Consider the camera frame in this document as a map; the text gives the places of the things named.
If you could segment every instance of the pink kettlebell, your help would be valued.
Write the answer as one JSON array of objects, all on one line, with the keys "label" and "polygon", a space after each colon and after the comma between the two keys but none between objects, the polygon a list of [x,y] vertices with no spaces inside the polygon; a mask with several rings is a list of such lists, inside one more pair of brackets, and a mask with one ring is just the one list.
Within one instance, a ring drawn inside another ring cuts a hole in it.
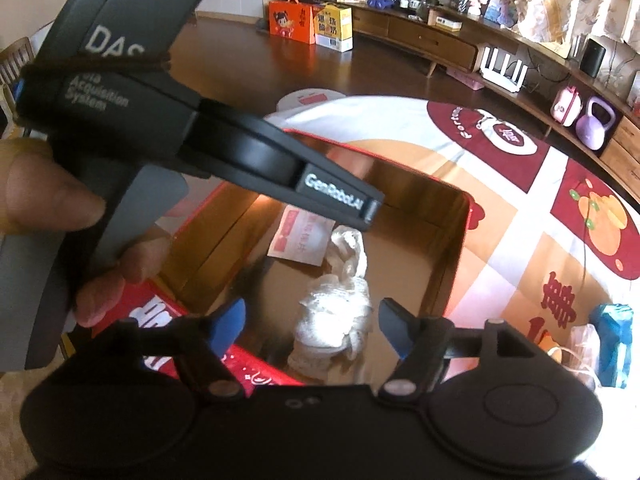
[{"label": "pink kettlebell", "polygon": [[[602,106],[611,119],[607,124],[602,124],[593,115],[593,105],[597,103]],[[591,150],[599,150],[604,144],[604,138],[613,123],[616,122],[616,113],[606,102],[599,97],[592,97],[587,103],[587,114],[583,115],[575,125],[575,132],[582,143]]]}]

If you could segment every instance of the black speaker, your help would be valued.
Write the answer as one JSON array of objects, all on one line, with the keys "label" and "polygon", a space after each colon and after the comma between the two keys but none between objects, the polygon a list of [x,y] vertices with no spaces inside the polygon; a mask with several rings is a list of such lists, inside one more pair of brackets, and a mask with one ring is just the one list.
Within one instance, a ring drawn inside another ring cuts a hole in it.
[{"label": "black speaker", "polygon": [[589,40],[584,48],[580,70],[590,77],[596,77],[602,66],[606,51],[607,49],[597,41]]}]

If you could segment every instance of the white wifi router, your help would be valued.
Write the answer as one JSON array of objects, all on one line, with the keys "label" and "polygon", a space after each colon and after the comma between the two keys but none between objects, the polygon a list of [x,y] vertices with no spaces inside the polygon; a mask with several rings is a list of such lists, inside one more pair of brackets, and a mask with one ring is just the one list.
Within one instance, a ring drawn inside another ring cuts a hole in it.
[{"label": "white wifi router", "polygon": [[494,48],[492,53],[492,50],[489,47],[485,47],[484,55],[482,56],[482,66],[480,67],[482,77],[487,79],[487,81],[491,81],[492,83],[501,86],[507,92],[511,92],[512,94],[518,93],[522,88],[522,84],[524,83],[524,78],[527,75],[529,67],[527,65],[523,65],[521,60],[518,60],[516,63],[516,70],[513,71],[513,75],[511,76],[511,79],[509,79],[504,74],[507,72],[511,56],[509,54],[504,56],[500,72],[496,72],[494,70],[495,60],[497,57],[497,48]]}]

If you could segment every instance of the wooden tv cabinet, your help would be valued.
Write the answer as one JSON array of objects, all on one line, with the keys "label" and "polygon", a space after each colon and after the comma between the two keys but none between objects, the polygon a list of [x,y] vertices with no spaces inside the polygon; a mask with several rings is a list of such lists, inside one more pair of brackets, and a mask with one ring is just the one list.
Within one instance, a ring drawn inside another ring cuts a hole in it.
[{"label": "wooden tv cabinet", "polygon": [[[551,131],[557,132],[576,146],[640,204],[640,119],[635,117],[626,102],[582,72],[577,63],[567,61],[537,43],[500,28],[496,23],[460,14],[448,7],[433,9],[429,21],[425,23],[409,19],[407,14],[396,10],[372,9],[365,4],[350,6],[354,32],[385,41],[429,60],[431,64],[427,76],[431,76],[440,64],[459,70],[481,82],[486,88],[500,94],[546,124],[547,135]],[[430,25],[437,15],[446,15],[462,21],[462,30],[447,32]],[[565,128],[557,123],[550,114],[552,103],[542,95],[524,90],[512,94],[482,78],[478,70],[486,46],[498,47],[510,54],[516,54],[522,45],[561,65],[570,75],[567,84],[578,87],[583,101],[597,94],[618,111],[616,124],[609,131],[609,137],[602,149],[597,152],[591,151],[576,137],[574,127]]]}]

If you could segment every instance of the finger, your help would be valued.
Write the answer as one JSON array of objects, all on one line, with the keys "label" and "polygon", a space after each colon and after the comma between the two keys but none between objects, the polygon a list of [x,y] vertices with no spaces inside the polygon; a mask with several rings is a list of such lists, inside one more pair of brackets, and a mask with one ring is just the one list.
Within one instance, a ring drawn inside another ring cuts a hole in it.
[{"label": "finger", "polygon": [[36,153],[16,156],[3,196],[9,220],[28,230],[76,231],[104,214],[103,199]]},{"label": "finger", "polygon": [[76,321],[80,326],[90,327],[120,301],[125,280],[118,269],[85,283],[76,295]]},{"label": "finger", "polygon": [[343,148],[335,147],[329,149],[326,158],[334,161],[338,166],[343,167],[358,178],[364,178],[373,167],[373,158],[359,155],[360,154],[357,153],[354,156],[353,152],[347,152]]},{"label": "finger", "polygon": [[124,279],[137,284],[155,276],[160,272],[170,248],[169,234],[158,226],[153,226],[122,255],[119,269]]}]

